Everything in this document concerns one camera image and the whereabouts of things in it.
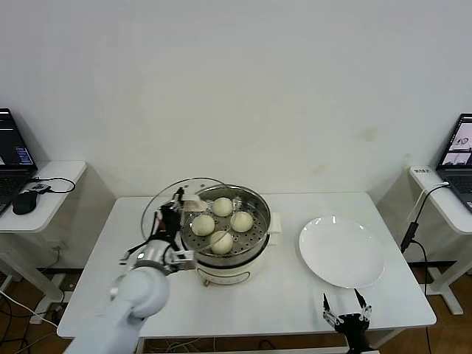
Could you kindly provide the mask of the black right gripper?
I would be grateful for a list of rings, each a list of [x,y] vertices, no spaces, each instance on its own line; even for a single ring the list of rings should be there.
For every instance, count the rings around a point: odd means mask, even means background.
[[[349,313],[339,317],[330,309],[326,294],[323,294],[323,319],[336,328],[336,332],[342,334],[349,347],[369,347],[366,331],[369,328],[369,320],[372,314],[372,306],[368,305],[365,298],[354,289],[356,298],[361,307],[361,313]]]

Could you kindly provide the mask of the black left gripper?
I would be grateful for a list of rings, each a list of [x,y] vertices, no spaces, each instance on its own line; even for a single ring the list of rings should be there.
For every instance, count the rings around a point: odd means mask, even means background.
[[[181,209],[184,208],[184,188],[179,187],[173,195],[173,204],[160,206],[161,220],[158,229],[153,234],[154,240],[175,243],[176,235],[181,230]]]

